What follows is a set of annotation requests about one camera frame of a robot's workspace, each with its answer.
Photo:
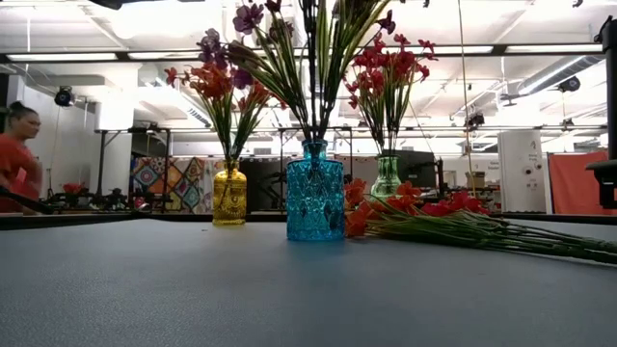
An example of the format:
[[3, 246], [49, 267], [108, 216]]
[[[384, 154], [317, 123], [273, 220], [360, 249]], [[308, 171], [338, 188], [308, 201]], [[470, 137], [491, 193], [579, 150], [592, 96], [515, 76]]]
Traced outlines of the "blue glass vase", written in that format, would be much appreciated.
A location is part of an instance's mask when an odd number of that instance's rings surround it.
[[343, 164], [327, 158], [323, 139], [303, 141], [304, 157], [286, 167], [286, 236], [294, 241], [344, 238]]

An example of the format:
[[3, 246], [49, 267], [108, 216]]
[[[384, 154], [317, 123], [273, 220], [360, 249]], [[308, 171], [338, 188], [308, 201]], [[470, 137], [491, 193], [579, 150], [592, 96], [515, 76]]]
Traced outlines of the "green glass vase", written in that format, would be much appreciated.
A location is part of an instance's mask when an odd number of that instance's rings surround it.
[[377, 158], [377, 178], [371, 186], [370, 194], [378, 198], [394, 196], [401, 184], [398, 175], [398, 157], [382, 155]]

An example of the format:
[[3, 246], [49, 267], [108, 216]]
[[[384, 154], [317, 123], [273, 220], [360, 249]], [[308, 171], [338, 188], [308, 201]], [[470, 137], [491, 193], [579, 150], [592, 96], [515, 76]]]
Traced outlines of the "yellow glass vase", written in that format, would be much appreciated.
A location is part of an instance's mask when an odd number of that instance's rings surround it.
[[238, 226], [246, 223], [247, 177], [239, 171], [238, 160], [228, 160], [213, 179], [213, 224]]

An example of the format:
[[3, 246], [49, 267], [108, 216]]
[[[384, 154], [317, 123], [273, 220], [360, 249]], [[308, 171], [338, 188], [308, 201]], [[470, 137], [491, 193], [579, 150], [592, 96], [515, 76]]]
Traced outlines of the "large black monitor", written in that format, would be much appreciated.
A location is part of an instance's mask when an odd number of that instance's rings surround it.
[[437, 187], [436, 159], [432, 152], [397, 150], [391, 155], [381, 155], [378, 169], [386, 179], [410, 181], [416, 188]]

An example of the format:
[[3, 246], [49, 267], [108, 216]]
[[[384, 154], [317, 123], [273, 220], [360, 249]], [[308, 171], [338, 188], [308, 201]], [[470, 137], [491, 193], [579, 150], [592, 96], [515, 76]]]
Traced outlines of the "colourful patterned quilt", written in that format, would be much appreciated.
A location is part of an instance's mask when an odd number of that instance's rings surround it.
[[212, 212], [212, 165], [200, 157], [138, 157], [130, 166], [135, 206], [180, 214]]

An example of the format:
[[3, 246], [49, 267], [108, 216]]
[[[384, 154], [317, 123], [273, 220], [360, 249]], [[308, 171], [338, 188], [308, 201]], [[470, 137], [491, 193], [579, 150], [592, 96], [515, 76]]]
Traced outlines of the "blue-grey table mat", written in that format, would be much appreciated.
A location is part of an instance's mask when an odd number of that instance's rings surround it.
[[617, 347], [617, 267], [281, 224], [3, 231], [0, 346]]

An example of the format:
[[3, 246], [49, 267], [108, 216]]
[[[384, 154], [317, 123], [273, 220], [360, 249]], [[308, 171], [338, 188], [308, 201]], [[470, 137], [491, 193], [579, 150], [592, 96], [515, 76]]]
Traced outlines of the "white hanging box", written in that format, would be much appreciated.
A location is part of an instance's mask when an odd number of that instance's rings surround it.
[[134, 108], [124, 101], [103, 101], [95, 106], [96, 130], [124, 130], [133, 125]]

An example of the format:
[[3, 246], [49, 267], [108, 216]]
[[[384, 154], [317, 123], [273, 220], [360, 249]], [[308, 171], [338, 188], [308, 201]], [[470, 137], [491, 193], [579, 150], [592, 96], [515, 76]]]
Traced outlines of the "white cabinet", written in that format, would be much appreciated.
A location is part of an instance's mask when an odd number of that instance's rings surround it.
[[498, 134], [502, 212], [546, 213], [546, 163], [539, 130]]

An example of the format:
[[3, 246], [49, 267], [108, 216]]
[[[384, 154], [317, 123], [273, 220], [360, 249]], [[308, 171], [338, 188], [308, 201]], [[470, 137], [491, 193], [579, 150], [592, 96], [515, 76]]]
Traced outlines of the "orange partition panel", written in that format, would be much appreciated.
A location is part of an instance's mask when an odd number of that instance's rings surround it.
[[588, 164], [607, 159], [605, 151], [552, 154], [549, 158], [550, 190], [555, 214], [614, 215], [600, 205], [599, 183]]

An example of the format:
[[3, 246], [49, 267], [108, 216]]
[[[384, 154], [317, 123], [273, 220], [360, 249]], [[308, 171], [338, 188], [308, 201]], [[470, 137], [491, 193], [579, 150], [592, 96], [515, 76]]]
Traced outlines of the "long ceiling light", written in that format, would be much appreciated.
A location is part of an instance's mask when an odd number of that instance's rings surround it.
[[538, 45], [509, 45], [506, 48], [507, 53], [522, 53], [522, 54], [548, 54], [556, 53], [565, 55], [566, 53], [601, 53], [603, 47], [597, 43], [585, 44], [538, 44]]
[[115, 53], [35, 53], [35, 54], [7, 54], [13, 62], [88, 62], [88, 61], [115, 61]]

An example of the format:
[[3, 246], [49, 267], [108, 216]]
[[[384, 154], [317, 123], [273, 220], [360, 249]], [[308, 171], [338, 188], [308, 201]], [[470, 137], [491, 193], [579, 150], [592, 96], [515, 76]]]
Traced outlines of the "black slanted bar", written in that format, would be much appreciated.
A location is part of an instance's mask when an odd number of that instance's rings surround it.
[[51, 215], [54, 213], [54, 209], [44, 203], [29, 198], [23, 197], [19, 194], [12, 193], [5, 187], [0, 186], [0, 198], [10, 199], [19, 203], [23, 207], [36, 211], [41, 214]]

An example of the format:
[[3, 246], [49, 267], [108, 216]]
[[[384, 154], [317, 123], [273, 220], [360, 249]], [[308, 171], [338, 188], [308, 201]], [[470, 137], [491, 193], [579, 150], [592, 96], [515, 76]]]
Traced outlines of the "person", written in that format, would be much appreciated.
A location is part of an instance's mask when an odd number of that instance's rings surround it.
[[9, 106], [7, 130], [0, 134], [0, 188], [38, 200], [42, 168], [26, 146], [40, 132], [40, 115], [16, 101]]

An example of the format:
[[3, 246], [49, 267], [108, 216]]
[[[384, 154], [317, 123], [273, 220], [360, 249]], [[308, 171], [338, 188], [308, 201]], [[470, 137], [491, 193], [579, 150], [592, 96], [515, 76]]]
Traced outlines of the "silver ventilation duct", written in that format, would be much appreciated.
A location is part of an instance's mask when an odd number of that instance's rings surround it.
[[555, 86], [585, 69], [604, 60], [602, 56], [583, 55], [562, 58], [534, 75], [524, 79], [517, 87], [518, 95], [538, 93]]

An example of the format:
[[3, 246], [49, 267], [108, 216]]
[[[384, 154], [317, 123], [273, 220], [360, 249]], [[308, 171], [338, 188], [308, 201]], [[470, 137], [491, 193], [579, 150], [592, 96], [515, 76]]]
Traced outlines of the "black frame post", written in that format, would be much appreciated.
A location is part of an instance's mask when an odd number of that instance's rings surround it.
[[604, 209], [617, 209], [617, 18], [610, 15], [594, 42], [602, 45], [606, 64], [607, 160], [589, 164], [599, 183], [599, 200]]

